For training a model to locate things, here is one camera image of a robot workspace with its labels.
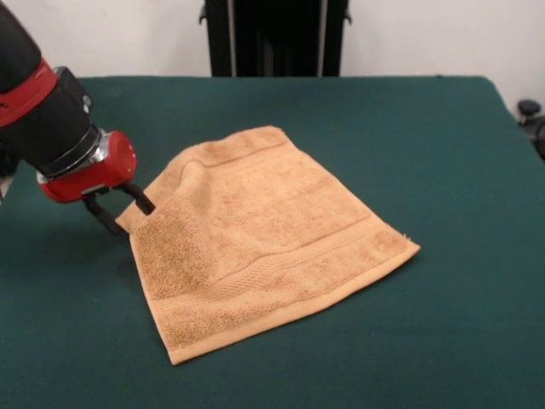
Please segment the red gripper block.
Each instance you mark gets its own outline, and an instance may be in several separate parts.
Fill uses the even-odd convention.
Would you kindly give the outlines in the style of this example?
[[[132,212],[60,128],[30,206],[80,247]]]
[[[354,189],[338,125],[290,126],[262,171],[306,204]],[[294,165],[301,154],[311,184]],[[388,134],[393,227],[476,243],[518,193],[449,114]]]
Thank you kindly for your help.
[[[115,188],[131,196],[144,215],[155,210],[154,203],[132,181],[137,159],[129,138],[119,131],[102,132],[93,154],[63,176],[48,178],[37,173],[38,186],[53,201],[66,204],[83,200],[85,208],[112,235],[127,236],[114,217],[97,201],[94,193],[102,188]]]

